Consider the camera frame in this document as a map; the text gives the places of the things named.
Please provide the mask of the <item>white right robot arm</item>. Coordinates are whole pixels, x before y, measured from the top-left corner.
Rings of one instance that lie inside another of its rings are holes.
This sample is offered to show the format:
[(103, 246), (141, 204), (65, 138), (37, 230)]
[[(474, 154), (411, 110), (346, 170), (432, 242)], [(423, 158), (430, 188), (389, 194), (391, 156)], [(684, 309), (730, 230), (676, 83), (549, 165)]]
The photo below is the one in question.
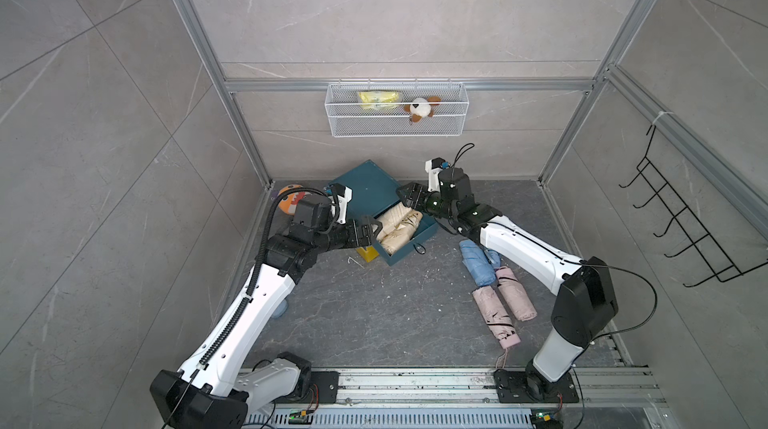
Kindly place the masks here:
[(448, 229), (492, 250), (528, 273), (554, 297), (551, 330), (525, 369), (529, 396), (542, 401), (573, 363), (618, 314), (609, 267), (599, 258), (583, 260), (528, 233), (503, 213), (475, 200), (471, 182), (442, 159), (427, 164), (428, 183), (396, 190), (407, 208), (448, 224)]

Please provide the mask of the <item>beige umbrella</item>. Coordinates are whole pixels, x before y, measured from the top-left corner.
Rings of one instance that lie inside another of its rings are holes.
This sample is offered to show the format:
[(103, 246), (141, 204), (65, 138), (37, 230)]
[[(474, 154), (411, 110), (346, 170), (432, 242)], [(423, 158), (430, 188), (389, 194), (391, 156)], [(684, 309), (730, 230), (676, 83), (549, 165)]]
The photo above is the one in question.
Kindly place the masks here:
[(395, 229), (385, 236), (380, 242), (384, 251), (393, 256), (412, 239), (417, 231), (423, 214), (419, 211), (410, 211), (404, 219), (395, 227)]
[(381, 214), (377, 218), (377, 221), (382, 225), (377, 240), (381, 242), (389, 234), (394, 232), (402, 221), (412, 212), (413, 210), (411, 208), (404, 206), (402, 203), (398, 203)]

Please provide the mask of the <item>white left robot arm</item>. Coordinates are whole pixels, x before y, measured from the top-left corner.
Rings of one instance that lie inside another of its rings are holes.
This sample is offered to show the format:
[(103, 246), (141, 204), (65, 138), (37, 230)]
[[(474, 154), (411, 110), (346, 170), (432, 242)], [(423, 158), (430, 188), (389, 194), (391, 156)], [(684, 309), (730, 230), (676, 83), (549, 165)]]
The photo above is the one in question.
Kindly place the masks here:
[(318, 400), (311, 365), (301, 357), (283, 352), (247, 375), (241, 368), (318, 256), (369, 246), (382, 225), (369, 216), (349, 216), (351, 189), (332, 184), (323, 190), (297, 188), (302, 198), (287, 232), (272, 233), (280, 202), (293, 193), (288, 189), (271, 203), (249, 276), (222, 319), (179, 369), (162, 370), (152, 381), (150, 394), (164, 426), (240, 428), (251, 412), (267, 404)]

